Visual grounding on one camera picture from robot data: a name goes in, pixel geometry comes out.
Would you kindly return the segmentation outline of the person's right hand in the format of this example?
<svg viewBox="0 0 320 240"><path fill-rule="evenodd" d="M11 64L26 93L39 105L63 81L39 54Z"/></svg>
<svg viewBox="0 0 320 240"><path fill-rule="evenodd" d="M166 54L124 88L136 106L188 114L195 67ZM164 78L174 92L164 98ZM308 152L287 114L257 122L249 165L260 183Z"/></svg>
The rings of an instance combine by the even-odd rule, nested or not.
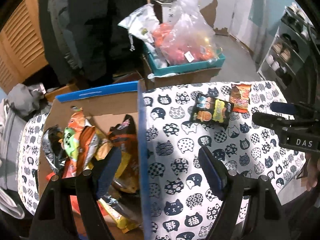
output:
<svg viewBox="0 0 320 240"><path fill-rule="evenodd" d="M319 176L319 157L316 157L315 154L306 153L307 164L307 184L306 190L311 191L314 187L317 186L318 176Z"/></svg>

